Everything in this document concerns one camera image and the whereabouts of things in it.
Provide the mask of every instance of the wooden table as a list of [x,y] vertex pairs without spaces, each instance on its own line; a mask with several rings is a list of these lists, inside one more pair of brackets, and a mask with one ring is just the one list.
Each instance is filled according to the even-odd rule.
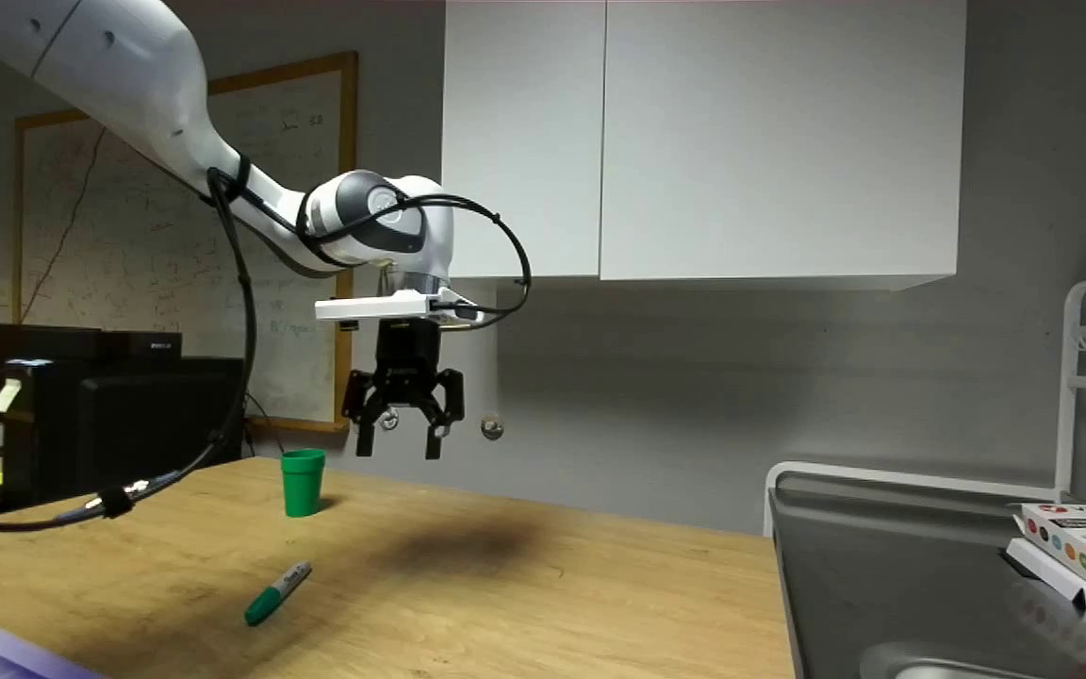
[[[0,625],[104,677],[792,677],[771,539],[328,476],[285,521],[274,462],[122,521],[0,536]],[[244,604],[314,576],[265,625]]]

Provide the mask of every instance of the cabinet door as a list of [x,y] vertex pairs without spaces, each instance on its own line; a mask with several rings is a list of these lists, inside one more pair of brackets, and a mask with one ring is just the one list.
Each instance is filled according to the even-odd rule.
[[958,259],[964,0],[612,0],[607,279]]
[[[596,276],[602,3],[446,8],[440,183],[502,210],[538,276]],[[515,276],[514,251],[455,217],[454,276]]]

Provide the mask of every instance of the white wall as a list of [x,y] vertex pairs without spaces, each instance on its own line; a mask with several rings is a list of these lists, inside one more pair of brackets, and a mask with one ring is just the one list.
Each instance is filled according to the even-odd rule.
[[[360,47],[365,168],[436,168],[436,17],[378,0],[360,23],[309,0],[179,8],[216,75]],[[0,318],[10,116],[45,107],[0,72]],[[1046,479],[1061,295],[1081,271],[1086,0],[978,0],[958,279],[891,297],[552,283],[497,335],[449,339],[471,419],[440,462],[404,428],[344,468],[742,532],[783,456]],[[488,403],[509,428],[497,445],[474,433]]]

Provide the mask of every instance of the green marker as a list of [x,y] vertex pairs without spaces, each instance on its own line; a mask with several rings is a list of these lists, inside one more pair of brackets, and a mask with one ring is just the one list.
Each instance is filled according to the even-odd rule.
[[265,591],[251,596],[251,604],[244,606],[244,625],[259,625],[265,619],[272,619],[284,600],[309,583],[314,567],[297,564],[292,567],[279,583],[272,583]]

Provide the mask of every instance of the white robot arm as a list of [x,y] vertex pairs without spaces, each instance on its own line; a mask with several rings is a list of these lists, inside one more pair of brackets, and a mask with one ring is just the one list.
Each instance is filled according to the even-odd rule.
[[162,0],[0,0],[0,59],[73,101],[201,195],[234,178],[230,210],[309,276],[387,259],[385,302],[328,302],[318,318],[430,318],[449,297],[449,208],[397,208],[440,191],[430,178],[341,173],[309,191],[249,168],[206,116],[187,28]]

